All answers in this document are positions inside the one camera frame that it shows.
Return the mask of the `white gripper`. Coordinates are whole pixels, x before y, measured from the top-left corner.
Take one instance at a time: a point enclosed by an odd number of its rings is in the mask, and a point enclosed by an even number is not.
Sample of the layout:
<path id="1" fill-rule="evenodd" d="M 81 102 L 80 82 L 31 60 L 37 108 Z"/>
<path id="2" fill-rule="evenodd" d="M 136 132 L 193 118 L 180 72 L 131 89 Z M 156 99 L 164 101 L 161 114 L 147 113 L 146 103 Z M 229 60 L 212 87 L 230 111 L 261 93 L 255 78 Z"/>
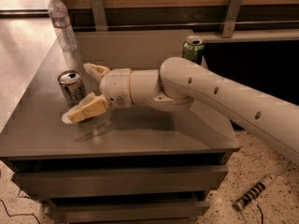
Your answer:
<path id="1" fill-rule="evenodd" d="M 62 115 L 62 121 L 66 124 L 78 123 L 105 113 L 112 105 L 114 108 L 127 108 L 132 105 L 130 96 L 130 78 L 132 70 L 110 69 L 103 65 L 93 63 L 83 64 L 85 71 L 100 82 L 100 92 L 103 95 L 95 95 L 93 92 L 83 98 L 78 105 L 70 108 Z"/>

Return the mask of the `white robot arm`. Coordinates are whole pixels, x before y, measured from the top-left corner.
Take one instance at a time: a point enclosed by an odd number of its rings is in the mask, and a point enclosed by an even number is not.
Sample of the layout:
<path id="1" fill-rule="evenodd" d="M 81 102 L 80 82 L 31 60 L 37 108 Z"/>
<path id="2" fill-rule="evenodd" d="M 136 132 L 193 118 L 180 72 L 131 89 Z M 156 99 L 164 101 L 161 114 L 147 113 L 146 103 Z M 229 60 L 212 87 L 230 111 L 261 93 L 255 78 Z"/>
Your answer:
<path id="1" fill-rule="evenodd" d="M 202 102 L 253 133 L 290 161 L 299 163 L 299 106 L 221 77 L 180 57 L 160 69 L 111 70 L 86 63 L 85 71 L 99 82 L 99 96 L 88 94 L 62 115 L 66 124 L 101 115 L 111 107 L 150 106 L 182 111 Z"/>

